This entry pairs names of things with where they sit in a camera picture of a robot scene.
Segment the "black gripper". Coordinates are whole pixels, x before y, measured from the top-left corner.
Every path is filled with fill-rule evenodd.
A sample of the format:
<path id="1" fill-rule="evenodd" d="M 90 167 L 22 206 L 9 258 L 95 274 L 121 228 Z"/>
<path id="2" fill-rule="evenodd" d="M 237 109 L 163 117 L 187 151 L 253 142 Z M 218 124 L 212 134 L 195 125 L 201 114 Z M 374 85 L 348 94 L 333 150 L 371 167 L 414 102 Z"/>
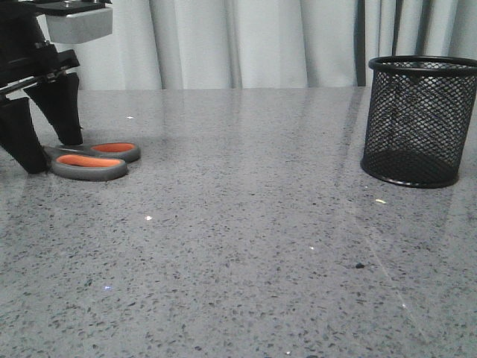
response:
<path id="1" fill-rule="evenodd" d="M 74 51 L 59 52 L 44 37 L 37 17 L 45 15 L 41 3 L 1 2 L 1 99 L 24 89 L 52 125 L 64 145 L 83 143 L 78 115 L 79 66 Z M 1 146 L 30 174 L 47 169 L 46 158 L 34 130 L 28 98 L 1 103 Z"/>

